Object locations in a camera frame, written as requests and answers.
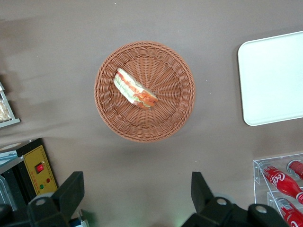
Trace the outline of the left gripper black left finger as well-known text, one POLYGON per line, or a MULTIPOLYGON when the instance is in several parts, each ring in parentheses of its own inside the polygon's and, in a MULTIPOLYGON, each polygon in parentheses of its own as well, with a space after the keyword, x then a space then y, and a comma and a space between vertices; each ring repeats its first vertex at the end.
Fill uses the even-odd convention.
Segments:
POLYGON ((51 196, 39 195, 28 204, 30 226, 68 227, 84 194, 84 174, 75 171, 51 196))

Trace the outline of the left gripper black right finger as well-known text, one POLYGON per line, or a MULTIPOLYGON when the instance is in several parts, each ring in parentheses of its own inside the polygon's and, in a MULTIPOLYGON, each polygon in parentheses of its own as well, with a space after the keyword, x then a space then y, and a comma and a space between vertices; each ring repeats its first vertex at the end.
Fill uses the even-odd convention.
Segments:
POLYGON ((215 197, 200 172, 191 176, 191 198, 196 212, 184 227, 247 227, 247 211, 227 198, 215 197))

